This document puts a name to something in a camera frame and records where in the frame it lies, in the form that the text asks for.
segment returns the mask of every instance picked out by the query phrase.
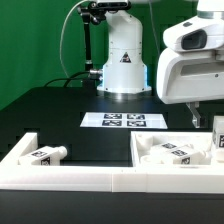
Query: table surface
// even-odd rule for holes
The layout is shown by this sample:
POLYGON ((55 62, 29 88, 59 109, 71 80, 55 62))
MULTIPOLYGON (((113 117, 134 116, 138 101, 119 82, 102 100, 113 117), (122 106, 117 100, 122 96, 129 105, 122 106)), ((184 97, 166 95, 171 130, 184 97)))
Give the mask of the table surface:
MULTIPOLYGON (((157 97, 118 102, 94 89, 34 88, 0 111, 0 160, 26 132, 35 131, 39 147, 67 147, 61 165, 132 166, 130 132, 139 129, 80 127, 86 112, 159 113, 168 129, 141 131, 209 132, 214 115, 224 114, 223 102, 201 103, 206 127, 195 129, 185 104, 165 105, 157 97)), ((2 190, 0 204, 2 223, 223 223, 224 218, 223 195, 2 190)))

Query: black and white pattern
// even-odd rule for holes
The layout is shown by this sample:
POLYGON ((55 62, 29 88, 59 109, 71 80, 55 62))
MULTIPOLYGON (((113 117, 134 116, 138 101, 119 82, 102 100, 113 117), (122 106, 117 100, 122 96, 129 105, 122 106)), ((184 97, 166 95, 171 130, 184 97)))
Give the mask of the black and white pattern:
POLYGON ((40 157, 42 157, 44 155, 47 155, 47 153, 46 152, 37 151, 37 152, 35 152, 35 153, 31 154, 31 155, 40 158, 40 157))
POLYGON ((132 120, 145 120, 145 115, 144 114, 128 114, 127 118, 132 120))
POLYGON ((187 157, 185 159, 182 159, 181 164, 190 164, 191 163, 191 158, 187 157))
POLYGON ((104 114, 104 119, 122 119, 122 114, 104 114))
POLYGON ((161 128, 167 129, 162 114, 94 113, 87 112, 81 127, 161 128))
POLYGON ((173 151, 173 152, 171 152, 171 153, 173 153, 173 154, 176 155, 176 156, 185 156, 185 155, 187 155, 186 152, 181 151, 181 150, 176 150, 176 151, 173 151))
POLYGON ((145 121, 128 121, 127 122, 128 127, 146 127, 145 121))
POLYGON ((167 148, 167 149, 173 149, 173 148, 176 148, 177 146, 176 145, 173 145, 171 143, 166 143, 164 145, 162 145, 164 148, 167 148))
POLYGON ((50 157, 47 157, 46 159, 41 160, 41 166, 50 166, 50 165, 51 165, 50 157))
POLYGON ((113 127, 119 127, 121 126, 122 122, 117 120, 104 120, 102 125, 103 126, 113 126, 113 127))
POLYGON ((219 136, 219 147, 224 148, 224 135, 219 136))

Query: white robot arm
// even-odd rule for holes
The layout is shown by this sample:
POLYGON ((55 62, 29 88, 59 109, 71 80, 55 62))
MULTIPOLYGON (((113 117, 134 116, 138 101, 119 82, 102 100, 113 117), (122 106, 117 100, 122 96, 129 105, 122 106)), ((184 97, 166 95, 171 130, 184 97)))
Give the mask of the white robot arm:
POLYGON ((147 85, 147 67, 142 61, 142 24, 119 9, 130 5, 130 1, 96 0, 95 3, 95 8, 107 9, 109 29, 109 55, 103 66, 103 81, 97 87, 98 94, 119 100, 151 95, 151 87, 147 85))
POLYGON ((197 16, 164 32, 157 71, 164 103, 224 98, 223 0, 199 0, 197 16))

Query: green backdrop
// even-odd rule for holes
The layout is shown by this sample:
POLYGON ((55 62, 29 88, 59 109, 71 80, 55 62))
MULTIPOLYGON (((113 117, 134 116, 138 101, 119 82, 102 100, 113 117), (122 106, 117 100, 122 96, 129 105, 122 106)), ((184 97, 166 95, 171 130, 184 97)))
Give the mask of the green backdrop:
MULTIPOLYGON (((59 58, 62 25, 77 0, 9 0, 0 8, 0 109, 33 87, 64 78, 59 58)), ((195 2, 154 0, 153 18, 160 50, 163 31, 196 14, 195 2)), ((130 14, 141 20, 143 61, 150 68, 155 86, 158 54, 152 32, 148 4, 133 5, 130 14)), ((69 75, 84 70, 83 24, 75 12, 65 30, 63 61, 69 75)), ((91 26, 92 57, 100 68, 107 60, 107 25, 91 26)))

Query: white block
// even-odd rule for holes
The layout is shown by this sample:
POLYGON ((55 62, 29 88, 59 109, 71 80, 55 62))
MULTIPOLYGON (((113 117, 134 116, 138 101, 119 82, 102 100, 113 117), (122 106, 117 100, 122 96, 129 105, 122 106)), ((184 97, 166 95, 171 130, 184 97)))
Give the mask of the white block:
POLYGON ((112 192, 146 192, 147 174, 145 170, 124 168, 112 175, 112 192))
POLYGON ((18 159, 37 149, 37 133, 26 133, 0 164, 18 165, 18 159))

